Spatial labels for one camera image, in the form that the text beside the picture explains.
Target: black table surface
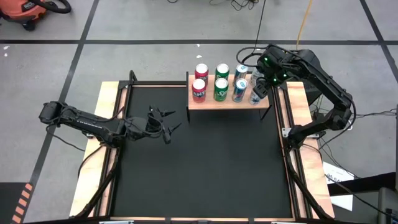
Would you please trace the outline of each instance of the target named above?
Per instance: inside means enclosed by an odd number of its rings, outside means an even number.
[[[274,110],[263,121],[259,110],[191,111],[188,123],[185,88],[135,87],[127,116],[149,105],[176,110],[164,124],[182,125],[169,145],[125,142],[112,216],[292,217]]]

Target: wooden board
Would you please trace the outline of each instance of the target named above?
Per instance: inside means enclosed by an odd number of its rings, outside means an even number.
[[[119,82],[103,82],[99,91],[98,101],[95,108],[95,115],[111,118],[113,108],[118,93]],[[86,146],[84,158],[90,155],[100,146],[100,142],[96,138],[89,139]],[[73,198],[70,216],[76,215],[83,210],[90,201],[94,193],[97,191],[103,162],[105,158],[106,148],[102,147],[96,154],[86,161],[81,168],[80,176],[77,181],[75,196]]]
[[[224,109],[264,109],[269,107],[268,97],[260,101],[258,105],[251,105],[249,103],[249,97],[252,92],[252,87],[250,85],[251,75],[246,75],[246,80],[248,81],[248,88],[244,93],[242,102],[236,103],[232,100],[232,95],[234,91],[233,80],[234,75],[229,75],[228,77],[228,93],[226,99],[222,102],[214,100],[214,75],[209,75],[208,84],[206,89],[206,100],[202,103],[197,103],[192,98],[192,83],[195,80],[194,75],[188,76],[188,109],[190,110],[224,110]]]
[[[311,123],[312,118],[303,83],[287,82],[287,91],[289,94],[294,124],[306,125]],[[307,138],[304,143],[318,149],[318,143],[315,139]],[[323,171],[323,163],[319,152],[308,146],[302,146],[300,148],[300,154],[304,169],[305,181],[307,183],[307,189],[311,192],[312,196],[324,209],[324,211],[331,217],[334,217],[335,214],[331,205],[329,190],[326,184],[326,177]],[[314,218],[318,217],[313,210],[312,215]]]

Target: paper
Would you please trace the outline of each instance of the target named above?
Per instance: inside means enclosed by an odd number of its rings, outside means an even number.
[[[351,173],[337,167],[333,166],[327,162],[323,162],[323,171],[325,175],[333,179],[336,182],[353,180],[354,177]],[[333,181],[326,178],[327,184],[333,184]],[[349,211],[353,210],[353,196],[352,195],[342,195],[330,197],[331,203],[337,205],[341,208],[347,209]]]

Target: green soda can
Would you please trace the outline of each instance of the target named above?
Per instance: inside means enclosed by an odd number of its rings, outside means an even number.
[[[224,101],[228,93],[228,81],[225,78],[219,78],[215,81],[214,99]]]
[[[228,80],[228,75],[229,75],[229,68],[228,65],[221,63],[217,65],[216,68],[216,80],[219,78],[225,78]]]

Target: gray floor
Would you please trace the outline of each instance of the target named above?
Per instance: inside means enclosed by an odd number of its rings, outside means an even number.
[[[93,3],[69,0],[73,13],[49,13],[33,32],[1,20],[2,40],[79,40]],[[396,0],[366,1],[385,40],[398,40]],[[259,38],[297,38],[307,0],[268,0]],[[228,2],[207,0],[99,0],[88,40],[187,40],[189,44],[86,44],[81,51],[67,103],[94,112],[101,82],[125,80],[133,69],[140,80],[184,80],[203,62],[211,69],[221,62],[234,67],[236,52],[249,44],[201,44],[200,39],[254,40],[261,5],[235,11]],[[316,0],[302,40],[377,40],[359,0]],[[45,137],[37,118],[42,103],[57,100],[75,56],[70,44],[0,44],[0,118],[5,130],[0,157],[1,182],[27,182]],[[354,97],[358,113],[396,108],[398,85],[380,45],[302,45],[312,49],[322,67]],[[398,46],[388,45],[398,60]],[[324,100],[323,108],[331,104]],[[396,120],[368,117],[330,143],[336,160],[360,177],[391,172],[395,166]],[[79,147],[86,139],[78,131],[60,128],[56,134]],[[325,139],[334,136],[328,132]],[[83,153],[53,139],[25,221],[68,218]]]

